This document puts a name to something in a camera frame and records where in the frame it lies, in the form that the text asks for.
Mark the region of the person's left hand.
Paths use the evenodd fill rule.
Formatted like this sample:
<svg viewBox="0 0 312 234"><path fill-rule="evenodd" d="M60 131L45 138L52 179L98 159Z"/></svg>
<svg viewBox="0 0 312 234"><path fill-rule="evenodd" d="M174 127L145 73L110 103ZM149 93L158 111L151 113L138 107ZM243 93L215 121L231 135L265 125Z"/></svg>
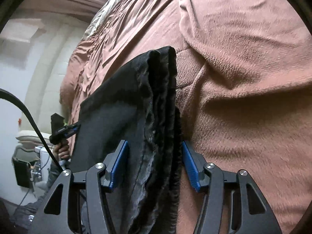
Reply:
<svg viewBox="0 0 312 234"><path fill-rule="evenodd" d="M67 139L63 139L59 144L54 146L52 153L57 161L69 160L70 159L69 141Z"/></svg>

